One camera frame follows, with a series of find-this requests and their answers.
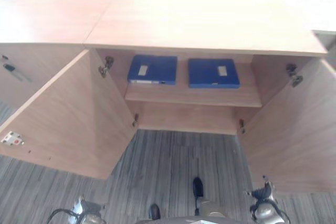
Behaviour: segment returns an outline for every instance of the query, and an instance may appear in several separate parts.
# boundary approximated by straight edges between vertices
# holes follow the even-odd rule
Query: cable
[[[66,214],[70,215],[70,216],[74,216],[76,218],[76,220],[78,220],[79,215],[71,210],[68,209],[62,209],[62,208],[58,208],[56,210],[54,210],[51,215],[49,216],[48,220],[47,220],[47,224],[50,223],[51,219],[58,214],[59,212],[65,212]]]

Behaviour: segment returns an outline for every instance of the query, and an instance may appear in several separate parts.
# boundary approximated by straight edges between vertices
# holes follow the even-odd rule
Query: blue binder
[[[128,73],[128,81],[175,85],[176,67],[176,56],[135,55]]]
[[[189,59],[189,87],[238,89],[240,82],[231,59]]]

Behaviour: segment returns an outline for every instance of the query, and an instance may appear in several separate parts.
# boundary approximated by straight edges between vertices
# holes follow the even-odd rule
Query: lock plate
[[[21,135],[10,131],[2,140],[1,143],[7,145],[23,145],[25,142],[22,140]]]

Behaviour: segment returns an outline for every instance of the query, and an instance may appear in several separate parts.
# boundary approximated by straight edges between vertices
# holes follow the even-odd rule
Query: wood grain
[[[130,83],[126,100],[147,102],[169,102],[217,106],[260,107],[259,93],[249,64],[236,64],[239,89],[191,89],[188,86],[186,60],[178,61],[176,85]]]
[[[136,50],[325,54],[302,18],[275,0],[112,0],[85,44]]]
[[[266,105],[289,82],[290,77],[286,72],[286,65],[288,63],[295,64],[297,66],[296,72],[298,72],[311,59],[311,57],[255,55],[251,68],[262,105]],[[247,124],[260,109],[247,107],[235,108],[237,127],[240,127],[240,120],[244,120],[244,124]]]
[[[136,128],[112,79],[102,78],[97,55],[84,50],[2,126],[22,135],[23,146],[0,153],[34,164],[106,179]]]
[[[8,58],[0,58],[0,100],[19,108],[83,49],[81,45],[0,44],[0,57]],[[13,74],[3,64],[14,66]]]
[[[130,71],[134,51],[97,49],[97,54],[101,58],[102,62],[105,62],[106,56],[111,56],[114,59],[113,65],[109,70],[109,74],[115,82],[120,94],[124,97],[128,86],[127,75]]]
[[[214,54],[204,52],[202,50],[194,51],[178,51],[178,50],[137,50],[134,54],[140,55],[156,55],[156,56],[177,56],[179,60],[187,60],[190,58],[197,59],[233,59],[235,63],[251,63],[253,55],[245,54]]]
[[[110,1],[0,0],[0,42],[82,44]]]
[[[267,175],[282,191],[336,190],[336,76],[325,60],[311,60],[238,133],[252,180]]]
[[[140,129],[229,135],[237,132],[231,107],[130,101],[128,105],[139,114]]]

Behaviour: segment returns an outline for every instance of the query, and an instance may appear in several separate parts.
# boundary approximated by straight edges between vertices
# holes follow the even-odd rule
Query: door hinge
[[[244,134],[245,133],[245,122],[243,119],[239,119],[239,126],[240,126],[240,130],[241,130],[241,133]]]
[[[138,120],[139,120],[139,114],[135,114],[134,121],[132,123],[133,127],[136,127],[138,125]]]
[[[303,81],[303,76],[298,76],[296,73],[296,69],[298,66],[295,64],[289,63],[286,65],[286,72],[288,76],[292,79],[292,87],[295,88]]]
[[[105,66],[99,67],[98,70],[103,78],[106,77],[107,72],[110,70],[114,62],[114,59],[111,56],[105,57]]]

